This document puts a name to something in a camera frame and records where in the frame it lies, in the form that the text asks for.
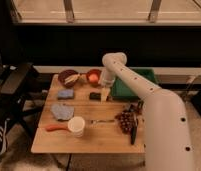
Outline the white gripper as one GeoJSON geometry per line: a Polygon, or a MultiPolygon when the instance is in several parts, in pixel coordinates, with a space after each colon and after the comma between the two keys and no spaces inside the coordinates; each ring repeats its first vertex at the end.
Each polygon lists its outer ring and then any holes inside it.
{"type": "Polygon", "coordinates": [[[101,101],[105,102],[110,94],[110,89],[115,81],[115,75],[107,69],[103,69],[100,75],[99,83],[103,88],[101,89],[101,101]]]}

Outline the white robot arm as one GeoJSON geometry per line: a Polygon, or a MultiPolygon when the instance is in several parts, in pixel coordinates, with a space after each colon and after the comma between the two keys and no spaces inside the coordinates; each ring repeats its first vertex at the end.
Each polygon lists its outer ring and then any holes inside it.
{"type": "Polygon", "coordinates": [[[142,101],[146,171],[195,171],[186,107],[175,92],[163,89],[126,67],[122,52],[102,58],[103,87],[120,78],[142,101]]]}

